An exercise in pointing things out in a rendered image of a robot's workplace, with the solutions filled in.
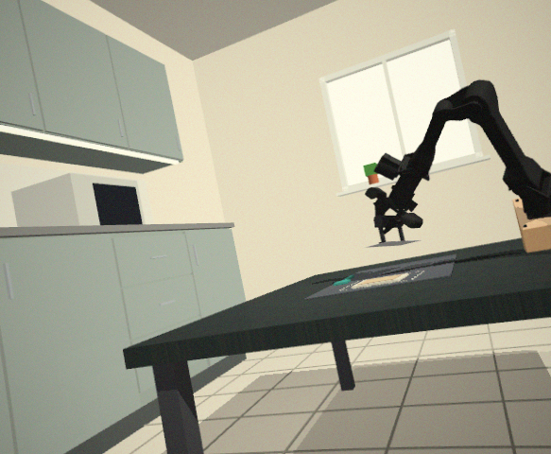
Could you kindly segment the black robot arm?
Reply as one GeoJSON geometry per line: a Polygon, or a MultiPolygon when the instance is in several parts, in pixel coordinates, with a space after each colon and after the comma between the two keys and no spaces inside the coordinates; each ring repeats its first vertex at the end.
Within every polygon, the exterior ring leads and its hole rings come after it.
{"type": "Polygon", "coordinates": [[[476,80],[437,102],[427,132],[413,152],[400,161],[385,153],[373,172],[414,192],[422,179],[429,181],[436,145],[448,120],[469,119],[482,127],[505,167],[503,182],[522,200],[528,219],[551,217],[551,173],[526,156],[499,111],[490,81],[476,80]]]}

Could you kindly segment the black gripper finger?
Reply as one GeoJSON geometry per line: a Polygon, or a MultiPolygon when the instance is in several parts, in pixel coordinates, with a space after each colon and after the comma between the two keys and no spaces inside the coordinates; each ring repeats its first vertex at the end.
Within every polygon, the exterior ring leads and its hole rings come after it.
{"type": "Polygon", "coordinates": [[[385,214],[385,212],[390,209],[389,207],[380,207],[375,202],[373,203],[373,205],[374,205],[375,216],[377,216],[377,215],[382,215],[383,216],[385,214]]]}
{"type": "Polygon", "coordinates": [[[387,225],[384,229],[384,234],[392,230],[396,225],[402,223],[396,216],[391,216],[390,220],[387,222],[387,225]]]}

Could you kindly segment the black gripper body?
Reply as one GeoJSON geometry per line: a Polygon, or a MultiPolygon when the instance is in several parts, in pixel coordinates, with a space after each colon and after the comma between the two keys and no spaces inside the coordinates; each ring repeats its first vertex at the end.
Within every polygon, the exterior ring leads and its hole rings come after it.
{"type": "Polygon", "coordinates": [[[396,218],[399,219],[407,227],[421,228],[422,218],[415,213],[407,213],[404,209],[411,197],[415,194],[412,191],[406,190],[397,183],[391,187],[393,189],[387,198],[387,193],[378,187],[370,187],[367,189],[365,196],[369,199],[377,199],[376,204],[380,207],[389,207],[397,213],[396,218]]]}

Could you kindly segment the cream square tile with dark centre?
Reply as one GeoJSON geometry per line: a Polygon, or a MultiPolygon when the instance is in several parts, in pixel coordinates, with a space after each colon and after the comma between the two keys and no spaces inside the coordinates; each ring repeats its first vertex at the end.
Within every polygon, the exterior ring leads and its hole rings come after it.
{"type": "Polygon", "coordinates": [[[380,285],[380,284],[385,284],[385,283],[398,282],[398,281],[402,280],[403,278],[407,277],[407,275],[409,275],[409,273],[368,279],[368,280],[364,280],[364,281],[362,281],[362,282],[360,282],[356,285],[351,286],[351,288],[361,288],[361,287],[366,287],[366,286],[373,286],[373,285],[380,285]]]}

